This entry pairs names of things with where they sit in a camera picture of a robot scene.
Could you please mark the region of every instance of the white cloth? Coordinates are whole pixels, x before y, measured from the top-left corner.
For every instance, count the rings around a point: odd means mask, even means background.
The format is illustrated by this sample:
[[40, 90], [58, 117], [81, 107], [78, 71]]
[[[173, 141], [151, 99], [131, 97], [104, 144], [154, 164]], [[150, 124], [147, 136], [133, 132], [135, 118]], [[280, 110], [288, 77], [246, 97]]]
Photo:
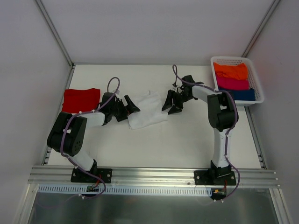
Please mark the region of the white cloth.
[[167, 113], [162, 112], [161, 96], [158, 92], [148, 91], [146, 94], [131, 98], [140, 112], [128, 116], [131, 129], [139, 129], [167, 120]]

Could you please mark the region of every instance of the orange cloth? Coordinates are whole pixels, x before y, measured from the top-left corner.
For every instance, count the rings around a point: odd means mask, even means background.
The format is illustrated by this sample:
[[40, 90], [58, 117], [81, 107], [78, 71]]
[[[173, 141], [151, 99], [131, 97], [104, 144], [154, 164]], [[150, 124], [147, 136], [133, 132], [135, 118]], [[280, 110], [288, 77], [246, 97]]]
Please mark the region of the orange cloth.
[[248, 70], [244, 63], [237, 66], [214, 63], [214, 69], [216, 75], [219, 77], [234, 78], [237, 80], [245, 80], [248, 78]]

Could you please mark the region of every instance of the navy blue folded cloth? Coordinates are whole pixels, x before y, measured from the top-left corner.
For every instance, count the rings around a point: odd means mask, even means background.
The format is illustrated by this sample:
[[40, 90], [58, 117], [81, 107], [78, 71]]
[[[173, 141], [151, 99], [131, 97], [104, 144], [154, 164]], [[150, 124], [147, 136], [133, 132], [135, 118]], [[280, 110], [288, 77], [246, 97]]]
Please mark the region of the navy blue folded cloth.
[[249, 90], [228, 90], [224, 88], [219, 88], [219, 90], [226, 90], [233, 93], [235, 100], [246, 100], [246, 101], [255, 101], [255, 91], [250, 88]]

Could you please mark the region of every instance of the plastic basket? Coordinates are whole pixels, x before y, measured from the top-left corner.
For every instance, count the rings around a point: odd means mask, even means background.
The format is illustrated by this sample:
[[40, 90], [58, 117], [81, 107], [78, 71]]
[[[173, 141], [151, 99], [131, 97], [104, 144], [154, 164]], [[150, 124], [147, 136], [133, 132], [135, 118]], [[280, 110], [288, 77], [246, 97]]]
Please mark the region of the plastic basket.
[[215, 88], [218, 90], [218, 84], [216, 80], [216, 74], [214, 69], [214, 62], [220, 65], [239, 65], [244, 63], [248, 70], [248, 81], [249, 87], [255, 90], [255, 101], [246, 101], [246, 100], [236, 100], [235, 104], [237, 106], [250, 106], [252, 104], [260, 104], [264, 101], [263, 90], [261, 84], [258, 80], [256, 70], [253, 66], [253, 63], [245, 57], [226, 57], [226, 56], [216, 56], [211, 58], [211, 65], [213, 71], [213, 78], [215, 83]]

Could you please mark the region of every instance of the gray wall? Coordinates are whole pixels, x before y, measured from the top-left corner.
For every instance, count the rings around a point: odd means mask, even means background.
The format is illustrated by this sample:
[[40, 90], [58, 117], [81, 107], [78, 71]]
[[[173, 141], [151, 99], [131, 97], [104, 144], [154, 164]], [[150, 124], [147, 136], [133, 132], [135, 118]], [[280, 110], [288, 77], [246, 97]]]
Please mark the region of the gray wall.
[[299, 219], [298, 12], [298, 0], [283, 0], [249, 55], [266, 98], [250, 110], [269, 168], [278, 171], [294, 221]]
[[44, 153], [69, 67], [33, 0], [0, 6], [0, 223]]
[[75, 63], [240, 56], [272, 0], [43, 0]]

